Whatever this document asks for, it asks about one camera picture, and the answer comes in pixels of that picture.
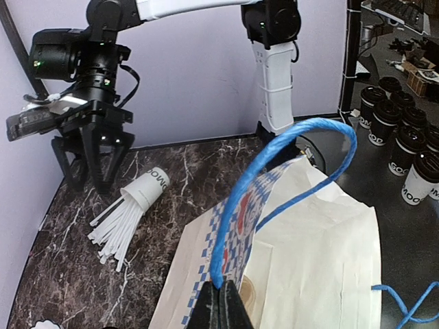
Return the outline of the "patterned paper takeout bag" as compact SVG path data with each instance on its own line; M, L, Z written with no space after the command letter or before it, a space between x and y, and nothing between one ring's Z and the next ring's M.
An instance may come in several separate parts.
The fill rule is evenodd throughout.
M297 136L332 130L350 141L340 167L325 175L305 156L264 173L264 166ZM202 285L220 289L244 276L254 305L253 328L378 328L388 293L402 323L419 322L415 308L381 283L381 250L374 208L346 194L337 179L357 149L354 129L330 119L295 124L249 165L228 199L188 223L180 237L151 328L187 328Z

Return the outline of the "brown cardboard cup carrier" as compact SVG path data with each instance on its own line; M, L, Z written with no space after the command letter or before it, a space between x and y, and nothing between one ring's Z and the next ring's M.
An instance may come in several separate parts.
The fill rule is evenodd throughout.
M256 292L252 281L247 276L244 276L241 282L239 296L246 308L251 308L254 305Z

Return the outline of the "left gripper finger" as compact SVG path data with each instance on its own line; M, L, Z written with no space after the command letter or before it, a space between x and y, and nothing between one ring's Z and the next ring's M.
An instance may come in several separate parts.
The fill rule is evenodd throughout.
M232 280L225 280L220 289L212 282L202 285L187 329L253 329Z

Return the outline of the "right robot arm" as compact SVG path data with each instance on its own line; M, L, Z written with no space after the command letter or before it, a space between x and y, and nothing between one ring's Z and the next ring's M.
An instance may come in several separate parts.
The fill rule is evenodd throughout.
M301 27L301 18L295 1L240 1L241 18L248 38L252 43L257 60L260 96L262 108L257 126L257 135L268 144L294 124L292 111L292 74L291 65L299 58L297 35ZM234 5L234 1L172 1L170 5L154 4L153 1L92 1L87 8L88 20L107 19L120 16L128 7L133 7L133 15L138 23L153 21L207 8ZM72 130L78 130L76 137L56 137L52 141L56 158L61 166L66 182L73 188L82 189L88 176L95 181L100 193L107 193L111 187L121 161L131 147L134 137L126 134L116 136L117 129L107 125L103 141L112 142L112 162L110 175L102 174L100 167L99 141L94 135L103 125L101 119L86 120L84 125L74 123L75 109L83 115L91 111L100 111L106 102L85 95L82 82L87 82L85 73L80 73L77 82L69 90L75 107L69 107L65 124Z

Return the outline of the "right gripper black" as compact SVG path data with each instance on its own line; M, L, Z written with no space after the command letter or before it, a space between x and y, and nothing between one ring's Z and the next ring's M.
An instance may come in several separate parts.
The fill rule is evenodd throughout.
M123 124L133 122L133 113L123 107L134 93L120 99L115 90L117 73L117 68L79 68L71 91L73 100L79 104L69 106L65 113L56 117L60 132L82 127L82 138L55 136L51 141L65 181L76 191L82 191L86 183L87 162L96 191L100 195L108 194L133 145L134 135L121 128ZM78 173L72 171L67 154L73 155L74 162L79 162Z

